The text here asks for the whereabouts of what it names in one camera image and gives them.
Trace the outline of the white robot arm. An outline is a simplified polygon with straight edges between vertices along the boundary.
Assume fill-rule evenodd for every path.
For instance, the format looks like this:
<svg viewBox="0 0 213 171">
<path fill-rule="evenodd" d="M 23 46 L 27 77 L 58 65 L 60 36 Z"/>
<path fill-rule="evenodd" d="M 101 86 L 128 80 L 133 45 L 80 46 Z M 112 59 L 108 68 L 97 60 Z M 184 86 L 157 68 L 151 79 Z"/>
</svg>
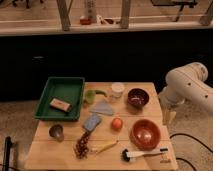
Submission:
<svg viewBox="0 0 213 171">
<path fill-rule="evenodd" d="M 164 125 L 172 122 L 176 116 L 174 108 L 185 100 L 213 114 L 213 88 L 205 84 L 207 78 L 207 67 L 200 62 L 174 68 L 166 74 L 166 86 L 158 94 Z"/>
</svg>

